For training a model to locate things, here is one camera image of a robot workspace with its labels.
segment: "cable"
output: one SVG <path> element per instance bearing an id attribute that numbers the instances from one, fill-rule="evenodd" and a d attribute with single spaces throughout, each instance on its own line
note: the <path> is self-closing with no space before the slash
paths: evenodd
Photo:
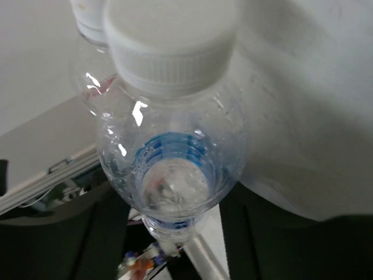
<path id="1" fill-rule="evenodd" d="M 45 192 L 45 194 L 43 194 L 41 197 L 39 197 L 37 200 L 35 200 L 35 201 L 33 201 L 33 202 L 31 202 L 31 203 L 29 203 L 29 204 L 26 204 L 26 205 L 19 205 L 18 207 L 19 208 L 27 208 L 27 207 L 30 207 L 31 205 L 34 205 L 36 202 L 39 202 L 39 201 L 41 201 L 47 194 L 49 194 L 53 189 L 54 189 L 55 187 L 53 187 L 53 188 L 50 188 L 47 192 Z"/>

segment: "white bottle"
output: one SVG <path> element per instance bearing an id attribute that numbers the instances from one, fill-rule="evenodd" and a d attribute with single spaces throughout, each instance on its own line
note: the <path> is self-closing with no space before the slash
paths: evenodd
<path id="1" fill-rule="evenodd" d="M 80 36 L 73 46 L 69 76 L 83 105 L 96 116 L 101 97 L 115 77 L 103 31 L 105 0 L 70 0 Z"/>

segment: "white wall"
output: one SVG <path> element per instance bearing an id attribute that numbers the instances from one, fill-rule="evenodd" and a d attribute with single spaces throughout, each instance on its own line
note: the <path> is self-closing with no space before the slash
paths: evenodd
<path id="1" fill-rule="evenodd" d="M 238 1 L 231 70 L 248 91 L 252 131 L 244 181 L 312 218 L 373 212 L 373 0 Z M 76 30 L 67 0 L 12 0 L 0 35 L 1 136 L 75 95 Z"/>

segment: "bottle neck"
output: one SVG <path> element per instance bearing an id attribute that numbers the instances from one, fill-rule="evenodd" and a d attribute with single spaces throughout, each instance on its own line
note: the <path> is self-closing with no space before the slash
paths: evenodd
<path id="1" fill-rule="evenodd" d="M 79 33 L 90 43 L 106 44 L 103 30 L 105 0 L 70 0 Z"/>
<path id="2" fill-rule="evenodd" d="M 219 88 L 229 82 L 229 77 L 227 76 L 227 74 L 225 74 L 216 83 L 210 85 L 207 88 L 204 88 L 203 90 L 191 92 L 186 95 L 180 95 L 177 93 L 154 94 L 145 92 L 137 87 L 132 86 L 130 83 L 121 79 L 121 77 L 118 77 L 118 79 L 120 79 L 120 87 L 122 87 L 123 91 L 131 98 L 152 102 L 161 106 L 172 106 L 173 104 L 179 105 L 180 103 L 202 102 L 204 101 L 204 99 L 208 99 L 209 97 L 211 97 L 211 95 L 215 95 L 219 91 Z"/>
<path id="3" fill-rule="evenodd" d="M 86 35 L 84 35 L 80 31 L 79 31 L 79 35 L 80 35 L 81 38 L 83 38 L 86 42 L 88 42 L 91 45 L 94 45 L 94 46 L 97 46 L 97 47 L 108 48 L 108 45 L 107 45 L 106 41 L 96 41 L 96 40 L 93 40 L 92 38 L 87 37 Z"/>

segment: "bottle shoulder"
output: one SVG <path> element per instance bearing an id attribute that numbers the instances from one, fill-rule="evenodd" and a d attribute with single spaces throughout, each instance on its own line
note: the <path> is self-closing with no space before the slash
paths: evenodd
<path id="1" fill-rule="evenodd" d="M 83 105 L 95 116 L 103 95 L 116 70 L 104 45 L 77 38 L 68 61 L 71 85 Z"/>
<path id="2" fill-rule="evenodd" d="M 128 89 L 122 80 L 115 79 L 105 94 L 102 112 L 97 116 L 100 137 L 149 136 L 168 131 L 200 131 L 220 137 L 241 130 L 247 120 L 242 93 L 234 84 L 175 100 L 149 99 Z"/>

